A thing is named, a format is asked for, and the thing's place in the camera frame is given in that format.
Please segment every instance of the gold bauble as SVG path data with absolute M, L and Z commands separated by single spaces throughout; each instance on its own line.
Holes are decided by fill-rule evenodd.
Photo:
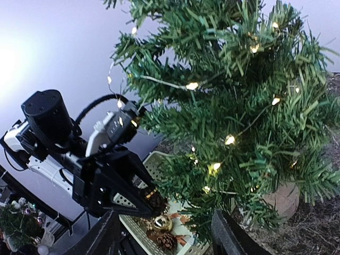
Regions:
M 170 231 L 172 229 L 172 220 L 168 215 L 160 215 L 156 217 L 152 223 L 154 231 Z

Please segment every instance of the pine cone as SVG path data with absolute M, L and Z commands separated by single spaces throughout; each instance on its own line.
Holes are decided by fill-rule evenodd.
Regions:
M 174 251 L 177 248 L 176 236 L 170 232 L 159 233 L 157 236 L 157 243 L 164 251 Z
M 141 189 L 140 190 L 140 196 L 145 198 L 152 191 L 153 191 L 153 189 L 150 188 L 150 187 L 146 187 L 144 189 Z M 152 208 L 155 210 L 155 213 L 157 215 L 160 215 L 160 214 L 162 214 L 165 211 L 166 204 L 168 203 L 167 199 L 162 198 L 162 196 L 160 195 L 160 193 L 158 191 L 155 194 L 153 194 L 148 199 L 148 201 L 149 201 L 150 205 L 152 206 Z

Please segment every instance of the basket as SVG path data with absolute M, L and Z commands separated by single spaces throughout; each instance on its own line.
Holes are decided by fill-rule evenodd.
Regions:
M 165 156 L 167 155 L 164 153 L 154 151 L 144 161 L 146 169 L 148 170 L 151 177 L 155 180 L 161 177 L 158 166 L 164 160 Z M 144 187 L 146 187 L 144 183 L 139 185 L 139 188 Z M 114 201 L 120 205 L 131 206 L 131 203 L 119 194 L 115 196 Z M 168 204 L 168 210 L 170 214 L 176 213 L 183 209 L 183 206 L 176 201 L 170 201 Z M 185 226 L 183 226 L 182 222 L 178 218 L 173 219 L 173 228 L 171 233 L 174 235 L 186 235 L 185 240 L 187 243 L 185 246 L 178 244 L 177 250 L 174 253 L 162 251 L 154 241 L 147 237 L 146 229 L 143 229 L 141 226 L 139 226 L 134 221 L 133 217 L 122 215 L 120 216 L 120 220 L 130 232 L 130 234 L 134 237 L 134 239 L 149 255 L 203 255 L 209 248 L 209 244 L 201 245 L 200 243 L 196 242 L 193 238 L 193 234 Z

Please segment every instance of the artificial christmas tree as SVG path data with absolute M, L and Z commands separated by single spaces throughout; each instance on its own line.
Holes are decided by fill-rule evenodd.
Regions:
M 214 210 L 230 210 L 233 199 L 271 229 L 279 219 L 262 197 L 280 184 L 295 182 L 312 203 L 338 192 L 340 173 L 322 158 L 340 125 L 340 99 L 326 88 L 324 52 L 332 51 L 297 10 L 281 1 L 268 16 L 258 0 L 130 2 L 136 28 L 112 59 L 141 104 L 168 102 L 153 105 L 143 127 L 193 146 L 167 158 L 157 185 L 189 203 L 182 213 L 201 240 L 210 239 Z M 158 33 L 138 39 L 145 18 Z M 161 61 L 168 49 L 177 63 Z

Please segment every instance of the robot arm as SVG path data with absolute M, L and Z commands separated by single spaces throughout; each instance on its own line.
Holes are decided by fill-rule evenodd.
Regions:
M 137 176 L 155 188 L 151 176 L 139 157 L 122 146 L 137 133 L 143 111 L 125 100 L 120 111 L 108 112 L 96 123 L 89 141 L 80 137 L 78 124 L 86 112 L 101 101 L 117 98 L 108 95 L 96 100 L 73 121 L 57 90 L 38 91 L 21 106 L 25 121 L 10 128 L 0 144 L 21 167 L 65 190 L 95 217 L 108 210 L 138 217 L 154 216 L 152 206 L 132 182 Z M 115 202 L 118 195 L 131 205 Z

